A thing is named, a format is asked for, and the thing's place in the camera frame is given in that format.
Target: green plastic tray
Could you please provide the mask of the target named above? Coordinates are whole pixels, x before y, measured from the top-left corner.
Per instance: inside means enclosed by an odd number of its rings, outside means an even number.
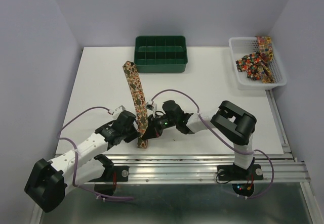
[[[139,36],[134,63],[139,73],[184,72],[188,62],[184,36]]]

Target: white laundry basket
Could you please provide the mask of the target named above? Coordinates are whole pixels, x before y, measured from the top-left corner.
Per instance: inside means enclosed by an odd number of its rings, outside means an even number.
[[[269,90],[276,86],[283,86],[287,83],[287,77],[282,66],[280,57],[273,48],[273,59],[269,63],[269,68],[272,73],[274,83],[262,83],[261,80],[253,81],[247,78],[247,72],[240,72],[237,70],[236,61],[241,59],[245,55],[249,55],[254,52],[259,52],[258,39],[256,37],[235,37],[229,39],[229,47],[232,55],[232,63],[236,74],[239,89],[249,90]]]

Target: patterned fabric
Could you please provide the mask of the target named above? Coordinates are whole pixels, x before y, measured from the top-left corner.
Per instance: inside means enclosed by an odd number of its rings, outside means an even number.
[[[144,135],[147,126],[147,111],[145,108],[145,98],[142,89],[142,84],[140,77],[138,75],[136,66],[133,62],[126,61],[123,65],[123,70],[126,76],[128,86],[130,87],[135,111],[137,115],[138,129],[137,131],[141,134],[141,137]],[[148,140],[143,141],[140,137],[138,138],[137,145],[139,148],[147,148]]]
[[[238,71],[246,71],[248,78],[262,80],[263,83],[274,83],[270,69],[261,58],[260,53],[253,53],[243,56],[236,61]]]
[[[259,50],[265,63],[270,63],[273,59],[272,41],[268,36],[257,36]]]

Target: white table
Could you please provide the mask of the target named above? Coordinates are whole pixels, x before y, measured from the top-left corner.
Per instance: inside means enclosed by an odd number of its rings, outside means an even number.
[[[124,105],[135,113],[132,97],[122,69],[125,61],[134,58],[134,47],[84,48],[75,79],[64,123],[81,111],[93,106],[115,109]],[[257,118],[253,149],[268,154],[282,154],[281,141],[265,91],[239,91],[236,88],[229,48],[188,47],[186,71],[180,74],[140,74],[145,99],[157,92],[172,88],[193,97],[201,112],[218,109],[229,100]],[[195,106],[184,96],[169,92],[155,102],[161,108],[166,100],[175,100],[185,112],[196,112]],[[65,129],[62,136],[72,138],[77,144],[84,141],[96,128],[111,120],[104,110],[93,110]],[[60,141],[56,154],[72,147]],[[109,150],[109,155],[229,155],[233,152],[209,131],[183,135],[175,128],[164,131],[158,139],[149,140],[147,149],[138,149],[137,140],[122,142]]]

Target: wall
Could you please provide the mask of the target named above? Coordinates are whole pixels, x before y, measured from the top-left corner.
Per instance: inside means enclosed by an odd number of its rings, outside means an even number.
[[[56,0],[82,46],[130,46],[145,34],[183,34],[189,45],[228,46],[267,34],[288,0]]]
[[[23,189],[54,156],[80,58],[54,0],[0,0],[0,223],[29,223]]]
[[[274,91],[293,153],[306,162],[324,213],[324,0],[289,0],[271,31],[288,83]]]

